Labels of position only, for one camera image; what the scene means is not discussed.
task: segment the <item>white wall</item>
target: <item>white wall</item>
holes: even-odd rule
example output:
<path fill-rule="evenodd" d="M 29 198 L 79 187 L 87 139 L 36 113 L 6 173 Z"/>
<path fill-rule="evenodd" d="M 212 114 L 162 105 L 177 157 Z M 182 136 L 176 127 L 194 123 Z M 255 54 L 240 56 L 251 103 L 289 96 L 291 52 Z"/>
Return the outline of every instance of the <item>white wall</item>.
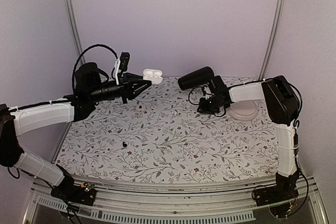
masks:
<path fill-rule="evenodd" d="M 336 4 L 285 0 L 268 76 L 284 74 L 303 96 L 300 160 L 336 223 Z"/>
<path fill-rule="evenodd" d="M 83 47 L 102 42 L 131 54 L 129 71 L 182 76 L 211 66 L 225 76 L 258 76 L 276 0 L 73 0 Z M 108 73 L 113 57 L 88 53 Z"/>
<path fill-rule="evenodd" d="M 25 105 L 71 93 L 76 52 L 63 0 L 0 0 L 0 103 Z M 64 125 L 27 133 L 20 144 L 50 160 Z M 0 167 L 0 223 L 21 223 L 32 180 Z"/>

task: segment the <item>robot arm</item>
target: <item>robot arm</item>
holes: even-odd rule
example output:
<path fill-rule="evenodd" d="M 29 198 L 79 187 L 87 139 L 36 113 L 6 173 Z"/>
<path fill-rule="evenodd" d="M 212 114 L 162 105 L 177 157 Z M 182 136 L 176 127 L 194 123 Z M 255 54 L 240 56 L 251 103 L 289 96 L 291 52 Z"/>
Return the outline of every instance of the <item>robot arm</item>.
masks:
<path fill-rule="evenodd" d="M 143 76 L 123 74 L 129 61 L 129 54 L 123 54 L 115 65 L 115 80 L 108 81 L 108 75 L 98 69 L 96 63 L 90 62 L 75 72 L 77 85 L 72 95 L 21 108 L 0 104 L 0 165 L 15 167 L 44 180 L 53 187 L 51 195 L 54 197 L 92 206 L 96 196 L 93 185 L 75 186 L 74 179 L 65 169 L 23 149 L 17 137 L 52 124 L 84 120 L 100 101 L 122 98 L 123 103 L 127 103 L 152 83 L 161 82 L 162 77 L 158 76 L 145 80 Z M 106 81 L 102 82 L 101 74 L 107 77 Z"/>
<path fill-rule="evenodd" d="M 226 109 L 235 102 L 265 100 L 268 115 L 276 124 L 279 145 L 276 186 L 255 190 L 254 198 L 257 205 L 297 197 L 296 181 L 299 178 L 296 163 L 299 146 L 297 118 L 301 104 L 287 80 L 283 76 L 277 76 L 261 82 L 227 87 L 220 76 L 215 76 L 208 80 L 207 85 L 211 94 L 208 98 L 200 99 L 197 108 L 199 113 L 219 113 L 220 107 Z"/>

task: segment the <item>black cable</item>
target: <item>black cable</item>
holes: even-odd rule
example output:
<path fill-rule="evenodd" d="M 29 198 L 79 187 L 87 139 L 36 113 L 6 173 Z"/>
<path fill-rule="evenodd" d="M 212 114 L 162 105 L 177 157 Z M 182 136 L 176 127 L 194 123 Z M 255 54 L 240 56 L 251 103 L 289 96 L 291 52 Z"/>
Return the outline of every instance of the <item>black cable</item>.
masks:
<path fill-rule="evenodd" d="M 111 72 L 111 77 L 112 77 L 113 80 L 115 80 L 115 77 L 113 76 L 113 72 L 114 72 L 114 67 L 113 67 L 112 72 Z"/>
<path fill-rule="evenodd" d="M 76 224 L 73 220 L 72 217 L 70 217 L 70 211 L 69 211 L 69 207 L 67 207 L 67 212 L 68 212 L 68 220 L 70 220 L 70 222 L 72 224 Z M 80 221 L 78 215 L 76 214 L 76 212 L 74 210 L 71 210 L 71 212 L 73 213 L 74 217 L 77 219 L 78 223 L 82 224 L 82 222 Z"/>
<path fill-rule="evenodd" d="M 9 174 L 10 174 L 13 178 L 15 178 L 15 179 L 19 179 L 19 178 L 20 178 L 20 171 L 19 171 L 18 168 L 16 168 L 16 170 L 17 170 L 17 176 L 15 176 L 15 175 L 11 172 L 11 169 L 9 169 L 9 167 L 7 167 L 7 171 L 9 172 Z"/>
<path fill-rule="evenodd" d="M 188 95 L 188 101 L 189 103 L 191 103 L 192 105 L 199 105 L 199 103 L 193 103 L 191 100 L 190 100 L 190 95 L 193 93 L 193 91 L 197 88 L 203 88 L 204 86 L 196 86 L 194 87 L 190 92 L 189 92 L 189 95 Z"/>
<path fill-rule="evenodd" d="M 217 117 L 217 118 L 222 118 L 223 116 L 226 115 L 226 108 L 224 108 L 224 112 L 223 112 L 222 115 L 216 115 L 215 112 L 213 113 L 213 115 L 214 115 L 215 117 Z"/>
<path fill-rule="evenodd" d="M 301 176 L 305 179 L 305 181 L 306 181 L 306 184 L 307 184 L 307 192 L 306 192 L 306 196 L 305 196 L 305 198 L 304 198 L 302 204 L 301 204 L 301 205 L 300 205 L 294 212 L 291 212 L 287 217 L 296 214 L 296 213 L 297 213 L 297 212 L 304 206 L 304 204 L 306 203 L 306 201 L 307 201 L 307 199 L 308 199 L 308 195 L 309 195 L 309 182 L 308 182 L 307 178 L 305 177 L 305 175 L 303 174 L 303 172 L 302 172 L 302 170 L 301 170 L 301 168 L 300 168 L 300 166 L 299 166 L 299 163 L 298 163 L 298 157 L 297 157 L 297 156 L 295 157 L 295 164 L 296 164 L 296 167 L 298 168 L 298 171 L 299 171 L 300 175 L 301 175 Z"/>
<path fill-rule="evenodd" d="M 75 93 L 75 72 L 76 72 L 76 68 L 77 68 L 77 65 L 80 61 L 80 59 L 84 56 L 84 54 L 89 51 L 90 49 L 94 48 L 94 47 L 103 47 L 103 48 L 106 48 L 107 50 L 111 51 L 115 58 L 118 59 L 118 56 L 117 56 L 117 53 L 110 47 L 106 46 L 106 45 L 103 45 L 103 44 L 95 44 L 95 45 L 92 45 L 90 47 L 88 47 L 87 49 L 85 49 L 78 57 L 78 59 L 76 60 L 76 63 L 73 67 L 73 71 L 72 71 L 72 91 L 73 93 Z"/>

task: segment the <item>metal edge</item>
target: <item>metal edge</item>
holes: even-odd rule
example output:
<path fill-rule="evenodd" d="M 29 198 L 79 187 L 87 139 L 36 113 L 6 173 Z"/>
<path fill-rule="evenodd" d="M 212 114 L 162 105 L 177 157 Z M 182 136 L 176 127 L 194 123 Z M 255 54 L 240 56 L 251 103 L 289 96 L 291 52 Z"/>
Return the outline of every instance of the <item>metal edge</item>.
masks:
<path fill-rule="evenodd" d="M 166 193 L 184 193 L 186 191 L 199 191 L 199 190 L 223 190 L 232 187 L 244 189 L 247 185 L 251 184 L 267 184 L 273 185 L 275 183 L 275 176 L 265 176 L 252 179 L 244 179 L 230 182 L 214 182 L 214 183 L 200 183 L 200 184 L 151 184 L 151 183 L 132 183 L 132 182 L 117 182 L 114 180 L 104 180 L 91 177 L 73 176 L 75 181 L 79 184 L 83 182 L 94 183 L 101 188 L 118 188 L 118 190 L 130 191 L 159 191 Z"/>
<path fill-rule="evenodd" d="M 314 178 L 312 176 L 308 177 L 308 182 L 311 184 L 315 184 Z M 76 180 L 76 184 L 82 184 L 83 180 Z M 275 181 L 272 179 L 270 180 L 269 177 L 264 177 L 264 178 L 260 178 L 259 181 L 252 179 L 252 180 L 248 180 L 245 181 L 244 184 L 240 184 L 240 183 L 231 183 L 230 185 L 225 184 L 225 183 L 214 183 L 215 185 L 211 185 L 209 183 L 205 183 L 205 185 L 203 184 L 176 184 L 176 185 L 164 185 L 164 184 L 150 184 L 147 185 L 146 187 L 141 187 L 141 185 L 123 185 L 123 184 L 115 184 L 115 183 L 95 183 L 96 186 L 95 188 L 99 191 L 119 191 L 119 192 L 130 192 L 130 193 L 135 193 L 135 194 L 141 194 L 141 193 L 151 193 L 151 194 L 160 194 L 160 195 L 171 195 L 171 194 L 175 194 L 175 195 L 183 195 L 183 194 L 206 194 L 206 193 L 217 193 L 217 192 L 223 192 L 223 191 L 235 191 L 235 190 L 240 190 L 240 191 L 245 191 L 245 190 L 249 190 L 249 189 L 253 189 L 255 188 L 257 185 L 265 185 L 265 186 L 271 186 L 274 185 Z M 299 180 L 297 181 L 297 186 L 301 187 L 302 184 L 305 184 L 305 180 L 303 180 L 303 178 L 299 178 Z M 34 181 L 34 185 L 39 185 L 39 186 L 44 186 L 46 187 L 46 185 L 39 181 L 39 180 L 35 180 Z"/>
<path fill-rule="evenodd" d="M 37 202 L 38 202 L 37 199 L 39 197 L 40 196 L 36 194 L 35 191 L 30 190 L 28 204 L 27 204 L 24 217 L 22 219 L 22 224 L 32 223 L 34 214 L 36 212 L 36 207 L 37 207 Z"/>
<path fill-rule="evenodd" d="M 316 183 L 313 178 L 309 179 L 309 194 L 312 195 L 318 191 Z M 282 201 L 271 205 L 256 206 L 255 201 L 251 198 L 253 187 L 246 189 L 245 192 L 237 191 L 223 191 L 212 194 L 197 195 L 189 194 L 183 198 L 165 196 L 160 194 L 134 194 L 128 192 L 111 191 L 104 192 L 98 190 L 96 202 L 93 207 L 81 206 L 91 210 L 106 210 L 117 214 L 129 214 L 136 216 L 175 216 L 174 211 L 176 207 L 179 209 L 181 217 L 195 216 L 213 216 L 218 214 L 231 214 L 240 211 L 256 210 L 268 206 L 275 206 L 281 204 Z M 33 190 L 41 196 L 52 198 L 50 188 L 46 185 L 34 184 Z M 299 197 L 303 198 L 306 194 L 306 183 L 301 179 L 299 185 Z M 162 198 L 162 203 L 158 204 L 158 197 Z"/>
<path fill-rule="evenodd" d="M 65 2 L 65 7 L 66 7 L 66 10 L 67 10 L 68 19 L 69 19 L 69 23 L 70 23 L 70 27 L 71 27 L 73 41 L 75 43 L 75 48 L 76 48 L 77 54 L 80 55 L 83 52 L 83 48 L 82 48 L 82 44 L 81 44 L 79 33 L 78 33 L 74 6 L 72 4 L 72 0 L 64 0 L 64 2 Z M 80 63 L 82 65 L 85 62 L 86 62 L 86 60 L 85 60 L 85 57 L 83 56 L 80 59 Z"/>
<path fill-rule="evenodd" d="M 259 73 L 259 76 L 258 76 L 258 80 L 262 80 L 266 75 L 266 72 L 267 72 L 267 69 L 268 69 L 268 66 L 269 66 L 269 62 L 270 62 L 270 59 L 271 59 L 271 55 L 272 55 L 272 52 L 273 52 L 276 36 L 277 36 L 277 31 L 278 31 L 278 27 L 279 27 L 279 23 L 280 23 L 280 16 L 281 16 L 281 12 L 282 12 L 282 9 L 283 9 L 283 6 L 284 6 L 284 2 L 285 2 L 285 0 L 277 0 L 276 10 L 275 10 L 273 24 L 272 24 L 272 29 L 271 29 L 271 33 L 270 33 L 270 36 L 269 36 L 269 39 L 268 39 L 266 53 L 265 53 L 263 63 L 261 65 L 261 70 L 260 70 L 260 73 Z"/>
<path fill-rule="evenodd" d="M 329 224 L 328 216 L 323 205 L 320 193 L 315 193 L 309 196 L 311 206 L 315 215 L 316 223 Z"/>
<path fill-rule="evenodd" d="M 68 134 L 68 132 L 70 130 L 70 127 L 71 127 L 71 123 L 67 123 L 66 126 L 65 126 L 65 128 L 64 128 L 64 130 L 63 130 L 63 132 L 62 132 L 62 134 L 61 134 L 61 136 L 59 137 L 55 153 L 54 153 L 54 155 L 52 157 L 52 160 L 51 160 L 51 163 L 53 163 L 53 164 L 55 163 L 55 161 L 57 159 L 59 151 L 61 150 L 61 147 L 62 147 L 63 142 L 64 142 L 64 140 L 65 140 L 65 138 L 66 138 L 66 136 L 67 136 L 67 134 Z"/>

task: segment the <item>floral tablecloth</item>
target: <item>floral tablecloth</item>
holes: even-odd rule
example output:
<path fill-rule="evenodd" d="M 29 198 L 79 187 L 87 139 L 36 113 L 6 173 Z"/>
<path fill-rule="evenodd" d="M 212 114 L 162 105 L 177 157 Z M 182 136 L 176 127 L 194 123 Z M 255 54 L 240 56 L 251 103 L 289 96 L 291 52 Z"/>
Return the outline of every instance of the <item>floral tablecloth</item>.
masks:
<path fill-rule="evenodd" d="M 223 79 L 228 86 L 250 80 Z M 76 175 L 142 183 L 222 182 L 276 172 L 277 136 L 263 101 L 256 101 L 254 120 L 241 122 L 198 114 L 188 93 L 177 78 L 164 78 L 128 104 L 101 102 L 71 125 L 57 164 Z"/>

